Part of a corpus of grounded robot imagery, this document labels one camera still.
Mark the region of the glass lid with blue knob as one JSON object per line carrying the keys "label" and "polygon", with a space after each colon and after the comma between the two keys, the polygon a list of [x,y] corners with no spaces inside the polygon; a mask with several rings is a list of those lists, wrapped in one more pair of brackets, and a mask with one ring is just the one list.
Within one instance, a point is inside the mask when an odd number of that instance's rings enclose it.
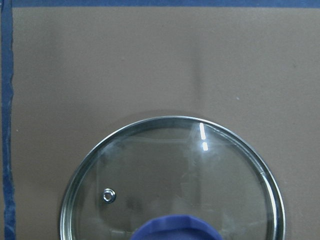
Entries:
{"label": "glass lid with blue knob", "polygon": [[124,126],[74,172],[61,204],[62,240],[283,240],[278,185],[232,131],[189,116]]}

